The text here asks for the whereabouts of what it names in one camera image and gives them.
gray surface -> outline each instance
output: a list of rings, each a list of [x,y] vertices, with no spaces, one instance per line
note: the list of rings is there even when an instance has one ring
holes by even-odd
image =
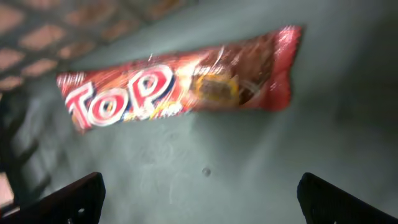
[[[53,77],[43,77],[14,100],[18,111],[29,94],[14,150],[40,139],[24,175],[31,187],[50,176],[47,195],[102,172],[102,223],[305,223],[296,199],[304,172],[398,217],[397,4],[203,1],[179,12],[73,68],[303,24],[291,106],[280,113],[204,112],[117,124],[80,136]]]

candy bar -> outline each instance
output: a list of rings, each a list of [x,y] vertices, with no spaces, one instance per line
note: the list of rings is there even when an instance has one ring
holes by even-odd
[[[81,131],[202,109],[282,110],[290,101],[289,70],[300,31],[288,26],[193,52],[60,73],[57,85]]]

diamond-shaped hole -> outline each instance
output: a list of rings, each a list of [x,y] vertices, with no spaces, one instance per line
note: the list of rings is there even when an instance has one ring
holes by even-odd
[[[24,20],[24,13],[0,4],[0,34],[18,26]]]
[[[58,62],[47,58],[40,59],[22,70],[25,76],[37,77],[57,66]]]
[[[47,24],[25,35],[19,40],[19,45],[31,50],[41,50],[51,43],[60,40],[65,34],[63,29]]]
[[[160,19],[169,12],[184,5],[184,0],[161,0],[149,8],[148,14],[152,19]]]
[[[12,49],[0,50],[0,70],[5,70],[21,61],[25,54]]]
[[[48,10],[60,4],[60,0],[24,0],[24,3],[34,9]]]
[[[138,28],[138,26],[138,21],[119,21],[115,25],[105,29],[102,33],[102,37],[109,41],[114,40],[130,30]]]
[[[75,26],[89,26],[106,20],[115,11],[115,4],[109,1],[95,1],[69,13],[65,20]]]
[[[21,77],[7,77],[0,80],[0,90],[11,90],[17,86],[20,86],[24,82]]]
[[[94,46],[92,42],[77,42],[62,48],[58,55],[64,59],[75,58],[93,50]]]

candy bar package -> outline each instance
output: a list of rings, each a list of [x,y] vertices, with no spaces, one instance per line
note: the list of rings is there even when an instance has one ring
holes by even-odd
[[[301,28],[172,53],[102,70],[58,74],[57,85],[80,131],[120,121],[196,110],[282,110]]]

brand logo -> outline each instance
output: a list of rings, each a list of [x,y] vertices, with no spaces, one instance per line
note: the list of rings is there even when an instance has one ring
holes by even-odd
[[[88,82],[71,91],[65,104],[82,129],[120,121],[129,105],[129,97],[135,116],[147,119],[155,112],[157,101],[167,96],[174,83],[170,67],[157,65],[137,72],[127,83],[128,91],[112,88],[94,96],[93,83]]]

